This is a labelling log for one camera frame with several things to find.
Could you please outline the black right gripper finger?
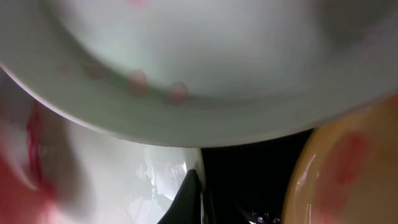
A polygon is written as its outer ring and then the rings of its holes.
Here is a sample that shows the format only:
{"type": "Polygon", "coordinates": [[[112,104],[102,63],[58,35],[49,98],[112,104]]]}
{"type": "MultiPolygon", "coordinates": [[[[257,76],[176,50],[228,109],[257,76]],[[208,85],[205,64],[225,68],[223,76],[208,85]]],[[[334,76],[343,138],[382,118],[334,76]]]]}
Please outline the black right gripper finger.
{"type": "Polygon", "coordinates": [[[158,224],[201,224],[201,206],[201,182],[196,170],[190,169],[158,224]]]}

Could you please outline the mint green plate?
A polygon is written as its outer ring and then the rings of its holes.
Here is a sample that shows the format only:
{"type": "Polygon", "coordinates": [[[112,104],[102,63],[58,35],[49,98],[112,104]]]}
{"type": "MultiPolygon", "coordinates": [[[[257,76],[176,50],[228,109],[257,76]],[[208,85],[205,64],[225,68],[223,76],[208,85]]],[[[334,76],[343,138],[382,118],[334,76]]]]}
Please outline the mint green plate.
{"type": "Polygon", "coordinates": [[[397,91],[397,2],[2,1],[1,68],[82,126],[218,147],[397,91]]]}
{"type": "Polygon", "coordinates": [[[1,73],[1,222],[158,223],[199,149],[138,144],[69,121],[1,73]]]}

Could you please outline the yellow plate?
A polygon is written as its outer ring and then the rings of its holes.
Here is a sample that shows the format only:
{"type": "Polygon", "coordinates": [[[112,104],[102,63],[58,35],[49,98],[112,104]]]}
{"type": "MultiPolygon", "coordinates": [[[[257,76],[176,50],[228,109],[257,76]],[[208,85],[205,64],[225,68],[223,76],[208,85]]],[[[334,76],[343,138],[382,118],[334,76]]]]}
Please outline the yellow plate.
{"type": "Polygon", "coordinates": [[[397,224],[397,97],[317,128],[290,178],[285,224],[397,224]]]}

